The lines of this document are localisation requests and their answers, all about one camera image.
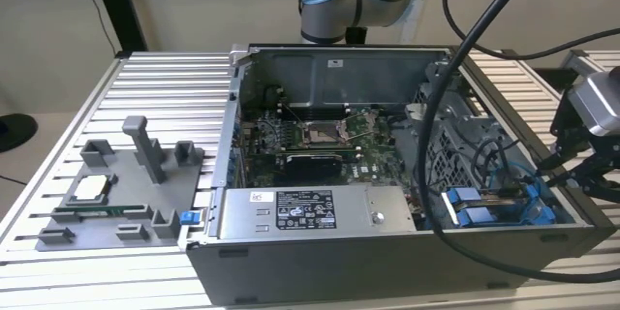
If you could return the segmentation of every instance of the sticker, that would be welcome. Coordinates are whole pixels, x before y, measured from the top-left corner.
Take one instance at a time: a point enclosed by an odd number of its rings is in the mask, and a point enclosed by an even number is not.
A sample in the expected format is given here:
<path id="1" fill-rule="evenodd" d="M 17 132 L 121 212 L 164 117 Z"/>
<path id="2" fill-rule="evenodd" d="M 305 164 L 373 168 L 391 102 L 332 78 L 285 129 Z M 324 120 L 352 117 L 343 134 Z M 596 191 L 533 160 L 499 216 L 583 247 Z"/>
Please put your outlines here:
<path id="1" fill-rule="evenodd" d="M 252 203 L 272 203 L 273 192 L 249 192 L 249 201 Z"/>
<path id="2" fill-rule="evenodd" d="M 276 192 L 276 195 L 276 227 L 280 230 L 336 228 L 331 190 Z"/>
<path id="3" fill-rule="evenodd" d="M 328 60 L 328 68 L 341 68 L 344 65 L 343 60 Z"/>

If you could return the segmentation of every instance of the black pole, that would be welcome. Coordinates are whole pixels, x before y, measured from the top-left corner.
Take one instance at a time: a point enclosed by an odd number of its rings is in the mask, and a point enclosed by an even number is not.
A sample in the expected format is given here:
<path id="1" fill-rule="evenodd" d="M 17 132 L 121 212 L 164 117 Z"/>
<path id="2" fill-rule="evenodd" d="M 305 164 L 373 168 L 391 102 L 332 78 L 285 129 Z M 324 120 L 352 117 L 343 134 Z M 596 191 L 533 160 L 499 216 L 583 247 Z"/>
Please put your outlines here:
<path id="1" fill-rule="evenodd" d="M 123 51 L 148 51 L 132 0 L 103 0 Z"/>

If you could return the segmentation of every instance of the metal rail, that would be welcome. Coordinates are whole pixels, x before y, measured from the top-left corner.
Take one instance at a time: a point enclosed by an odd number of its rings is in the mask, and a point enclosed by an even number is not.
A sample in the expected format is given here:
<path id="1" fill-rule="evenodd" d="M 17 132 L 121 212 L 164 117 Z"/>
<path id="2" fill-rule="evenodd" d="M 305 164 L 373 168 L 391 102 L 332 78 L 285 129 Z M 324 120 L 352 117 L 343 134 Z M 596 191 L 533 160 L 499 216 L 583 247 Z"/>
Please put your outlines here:
<path id="1" fill-rule="evenodd" d="M 521 63 L 480 53 L 471 57 L 547 144 L 559 96 Z M 209 307 L 193 268 L 176 247 L 125 248 L 39 253 L 33 236 L 48 223 L 81 166 L 79 150 L 88 139 L 131 147 L 120 131 L 127 115 L 149 118 L 149 135 L 163 145 L 191 139 L 207 150 L 195 207 L 209 201 L 228 91 L 228 54 L 143 53 L 115 62 L 68 131 L 20 196 L 0 231 L 0 306 L 28 309 L 185 309 Z M 620 205 L 597 201 L 620 225 Z M 548 267 L 555 272 L 599 272 L 620 265 L 620 234 L 581 258 Z M 529 281 L 517 290 L 344 301 L 269 309 L 611 309 L 620 282 L 560 285 Z"/>

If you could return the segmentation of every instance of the motherboard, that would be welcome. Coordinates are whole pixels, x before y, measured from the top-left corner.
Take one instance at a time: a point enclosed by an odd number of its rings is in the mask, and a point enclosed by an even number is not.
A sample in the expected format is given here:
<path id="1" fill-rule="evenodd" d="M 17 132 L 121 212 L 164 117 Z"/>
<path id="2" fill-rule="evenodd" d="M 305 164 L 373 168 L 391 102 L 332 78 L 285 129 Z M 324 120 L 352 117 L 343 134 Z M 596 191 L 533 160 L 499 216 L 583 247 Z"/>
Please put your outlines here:
<path id="1" fill-rule="evenodd" d="M 287 106 L 265 110 L 243 123 L 248 187 L 371 184 L 408 192 L 411 177 L 391 130 L 403 115 L 380 107 L 312 115 Z"/>

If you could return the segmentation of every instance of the blue latch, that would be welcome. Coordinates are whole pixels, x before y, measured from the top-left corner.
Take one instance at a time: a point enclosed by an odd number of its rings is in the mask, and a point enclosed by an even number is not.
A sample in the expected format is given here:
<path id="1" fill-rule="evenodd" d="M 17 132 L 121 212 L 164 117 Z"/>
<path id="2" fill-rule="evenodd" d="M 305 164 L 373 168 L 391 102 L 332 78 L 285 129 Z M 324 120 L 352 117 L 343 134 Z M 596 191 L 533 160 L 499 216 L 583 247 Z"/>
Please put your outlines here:
<path id="1" fill-rule="evenodd" d="M 185 211 L 181 213 L 181 225 L 200 224 L 200 212 Z"/>

